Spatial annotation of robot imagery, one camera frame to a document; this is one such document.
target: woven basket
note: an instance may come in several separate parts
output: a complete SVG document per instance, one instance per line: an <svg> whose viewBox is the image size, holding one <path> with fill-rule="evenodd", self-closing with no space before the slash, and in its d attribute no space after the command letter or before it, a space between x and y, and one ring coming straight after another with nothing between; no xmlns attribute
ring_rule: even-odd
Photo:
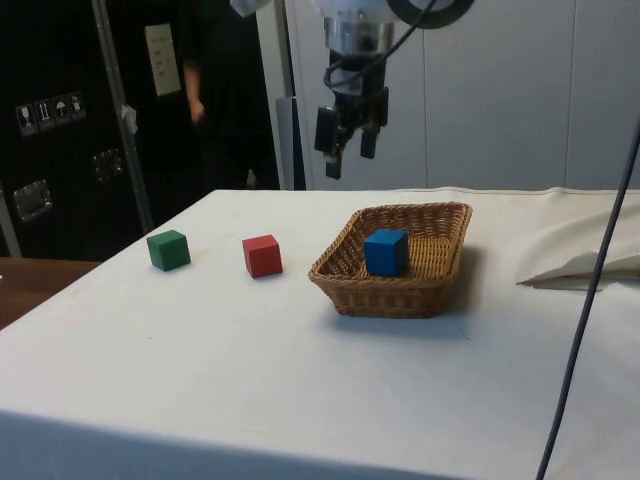
<svg viewBox="0 0 640 480"><path fill-rule="evenodd" d="M313 265L309 278L338 312L354 317L428 318L440 314L460 268L472 208L462 203L390 205L356 212ZM369 275L364 241L380 228L409 234L410 269L400 278Z"/></svg>

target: white panel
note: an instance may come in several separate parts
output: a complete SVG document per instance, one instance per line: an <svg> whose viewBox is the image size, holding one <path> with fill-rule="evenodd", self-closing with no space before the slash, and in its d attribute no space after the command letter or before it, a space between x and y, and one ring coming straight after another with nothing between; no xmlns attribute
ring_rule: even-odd
<svg viewBox="0 0 640 480"><path fill-rule="evenodd" d="M280 148L280 136L284 132L280 131L277 106L278 99L286 97L288 74L287 58L283 55L283 38L285 32L281 31L279 23L281 2L271 2L256 14L258 21L258 32L260 34L260 49L262 52L262 65L264 68L264 81L269 99L269 115L271 118L271 132L276 154L276 164L278 168L278 178L280 188L285 189L285 175L283 170L282 150Z"/></svg>
<svg viewBox="0 0 640 480"><path fill-rule="evenodd" d="M617 188L639 117L640 2L579 0L567 185Z"/></svg>
<svg viewBox="0 0 640 480"><path fill-rule="evenodd" d="M322 17L311 2L287 2L300 128L308 188L322 190L425 187L425 91L422 36L412 38L389 62L391 90L389 125L383 128L374 160L361 158L360 134L350 142L343 161L342 180L325 176L325 161L313 149L318 107L333 105L323 84L329 63ZM399 37L404 29L396 30Z"/></svg>
<svg viewBox="0 0 640 480"><path fill-rule="evenodd" d="M425 35L430 187L564 184L574 10L479 0Z"/></svg>

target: metal pole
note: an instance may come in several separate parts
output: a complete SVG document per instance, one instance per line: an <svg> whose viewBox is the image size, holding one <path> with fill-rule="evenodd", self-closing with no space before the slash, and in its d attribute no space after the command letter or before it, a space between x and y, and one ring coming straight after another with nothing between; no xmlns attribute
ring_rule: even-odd
<svg viewBox="0 0 640 480"><path fill-rule="evenodd" d="M153 230L153 219L151 217L151 209L149 208L149 199L144 185L144 177L142 175L142 168L140 167L140 157L138 156L135 137L127 128L125 120L120 113L122 106L126 105L127 102L122 85L122 77L120 76L120 67L118 66L115 45L113 43L113 36L111 34L109 13L105 0L91 0L91 4L93 6L96 26L98 27L98 38L100 39L102 58L107 71L111 97L113 98L113 107L118 119L118 129L124 147L124 156L138 207L138 216L143 233L148 233Z"/></svg>
<svg viewBox="0 0 640 480"><path fill-rule="evenodd" d="M13 222L11 221L11 215L9 215L9 209L7 208L7 201L4 197L4 190L2 184L0 184L0 231L4 234L4 238L9 248L9 254L12 257L22 257L20 251L20 244L18 243L18 237L16 231L13 228Z"/></svg>

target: black cable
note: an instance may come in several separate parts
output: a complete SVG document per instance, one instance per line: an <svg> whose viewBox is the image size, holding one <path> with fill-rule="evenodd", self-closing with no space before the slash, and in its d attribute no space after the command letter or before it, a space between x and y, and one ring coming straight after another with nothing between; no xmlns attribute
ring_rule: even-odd
<svg viewBox="0 0 640 480"><path fill-rule="evenodd" d="M547 440L547 446L544 450L542 461L540 462L536 480L544 480L545 474L547 472L547 467L549 466L549 461L551 460L551 454L553 453L553 447L555 446L556 439L558 438L558 431L560 430L562 417L564 416L564 410L567 406L569 389L571 388L571 380L573 379L573 372L576 368L576 360L578 359L578 352L580 351L580 345L582 344L582 337L584 336L585 329L587 328L587 322L589 321L591 307L593 306L593 301L595 299L596 292L598 291L598 285L600 284L600 278L602 277L604 262L607 258L609 245L611 244L611 238L613 237L613 232L615 231L616 224L618 223L618 217L620 216L620 210L622 209L622 204L629 188L629 182L631 181L631 175L633 174L633 168L635 167L639 149L640 121L638 122L638 125L636 127L635 137L631 145L631 152L629 153L629 159L627 160L627 165L625 167L624 174L622 175L622 181L620 182L620 187L618 188L618 195L613 205L613 210L611 211L611 216L609 217L609 224L607 225L604 238L602 239L602 246L600 247L600 251L598 252L596 265L593 270L593 275L591 276L591 281L589 282L587 297L584 300L582 315L580 316L580 321L578 322L578 328L573 339L573 345L571 346L571 353L569 354L567 369L564 374L564 380L562 381L562 390L560 391L560 399L558 400L558 406L556 407L556 414L553 418L553 425L551 427L551 432L549 433L549 439Z"/></svg>
<svg viewBox="0 0 640 480"><path fill-rule="evenodd" d="M427 15L429 15L429 12L433 9L433 6L436 4L437 1L438 0L431 0L427 4L427 6L424 7L424 10L422 10L422 13L416 19L416 21L413 22L411 27L409 27L409 30L407 30L405 32L405 34L402 37L400 37L400 40L398 40L388 51L386 51L381 56L376 58L373 62L371 62L366 67L364 67L359 72L354 73L349 78L345 78L344 80L339 80L337 82L333 82L332 83L331 82L331 75L333 74L333 72L335 72L338 68L340 68L343 65L344 61L343 60L339 60L339 61L335 62L333 65L329 66L329 68L327 68L327 70L324 73L324 84L325 84L325 86L328 87L328 88L337 88L337 87L341 87L342 85L346 85L347 83L351 83L354 80L358 80L359 78L362 78L365 75L369 75L373 70L378 68L382 63L386 62L391 55L396 53L396 51L402 45L404 45L404 43L409 39L409 37L413 34L413 32L415 32L418 29L418 27L420 26L422 21L425 18L427 18Z"/></svg>

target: green cube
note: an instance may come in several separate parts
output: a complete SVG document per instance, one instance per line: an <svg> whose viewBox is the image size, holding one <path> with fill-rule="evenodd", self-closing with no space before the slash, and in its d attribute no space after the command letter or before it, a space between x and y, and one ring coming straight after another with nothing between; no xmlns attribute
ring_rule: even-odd
<svg viewBox="0 0 640 480"><path fill-rule="evenodd" d="M147 245L151 263L160 270L168 272L191 263L187 237L175 230L147 238Z"/></svg>

